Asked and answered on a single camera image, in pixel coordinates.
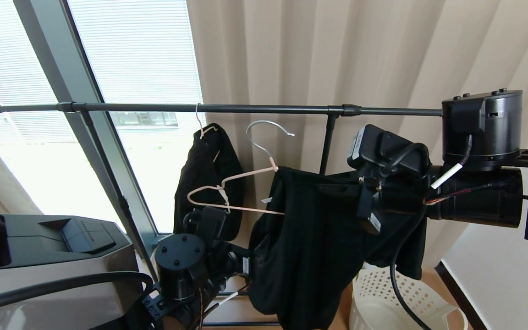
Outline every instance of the window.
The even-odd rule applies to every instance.
[[[184,0],[69,0],[69,7],[105,102],[202,102]],[[174,193],[199,127],[195,114],[111,118],[157,230],[172,231]]]
[[[56,103],[12,0],[0,0],[0,104]],[[0,156],[48,215],[119,222],[60,112],[0,114]]]

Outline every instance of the perforated basket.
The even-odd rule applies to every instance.
[[[447,315],[458,310],[467,330],[466,315],[427,284],[396,274],[396,284],[407,305],[432,330],[449,330]],[[402,309],[392,291],[388,268],[363,269],[354,279],[350,330],[421,330]]]

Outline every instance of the black garment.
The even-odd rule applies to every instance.
[[[193,209],[203,209],[203,206],[191,204],[187,200],[187,194],[202,186],[217,186],[224,178],[243,173],[239,159],[227,133],[217,124],[209,124],[216,127],[205,133],[201,139],[201,131],[195,132],[194,140],[189,150],[187,162],[182,167],[178,188],[174,195],[174,232],[182,233],[183,219]],[[225,192],[232,206],[242,206],[245,189],[244,178],[238,178],[226,182]],[[207,204],[225,205],[225,200],[220,192],[212,189],[202,190],[192,195],[193,201]],[[222,240],[230,241],[237,236],[242,220],[242,211],[232,209],[228,216],[228,230],[221,237]]]
[[[320,194],[315,184],[340,180],[281,167],[276,173],[268,209],[256,222],[249,248],[254,253],[253,282],[248,290],[254,307],[277,314],[283,329],[327,329],[341,293],[364,261],[389,265],[392,253],[412,216],[392,214],[383,219],[381,233],[366,233],[352,205]],[[402,247],[397,270],[421,278],[426,222]]]

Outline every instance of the baseboard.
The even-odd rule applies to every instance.
[[[472,306],[470,303],[468,297],[466,297],[466,295],[463,293],[462,289],[459,287],[453,276],[449,274],[446,266],[443,263],[439,263],[435,270],[445,283],[445,286],[448,287],[449,292],[453,296],[453,299],[455,299],[457,302],[460,309],[464,314],[466,314],[467,321],[470,322],[472,328],[474,330],[488,330],[488,328],[486,328],[486,324],[484,324],[480,318],[480,315],[478,315],[474,309],[474,306]]]

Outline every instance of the black t-shirt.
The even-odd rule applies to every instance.
[[[182,220],[193,209],[203,209],[203,206],[194,205],[187,200],[187,194],[202,186],[217,186],[224,178],[243,173],[239,159],[227,133],[221,126],[211,123],[204,127],[216,127],[201,138],[201,131],[195,132],[194,140],[189,150],[187,162],[181,169],[181,177],[174,195],[174,232],[182,233]],[[237,178],[226,182],[225,192],[229,205],[242,206],[245,189],[245,179]],[[193,201],[207,204],[225,205],[225,200],[220,192],[212,189],[202,190],[191,196]],[[220,238],[231,241],[237,236],[242,221],[242,211],[232,209],[228,216],[227,230]]]
[[[380,234],[368,234],[356,219],[355,207],[316,188],[339,183],[343,182],[281,167],[268,209],[285,215],[264,214],[252,230],[253,282],[248,295],[261,313],[277,314],[284,329],[327,329],[341,293],[364,261],[389,265],[394,248],[413,227],[412,215],[390,214],[383,219]],[[397,262],[400,273],[417,280],[426,228],[423,221]]]

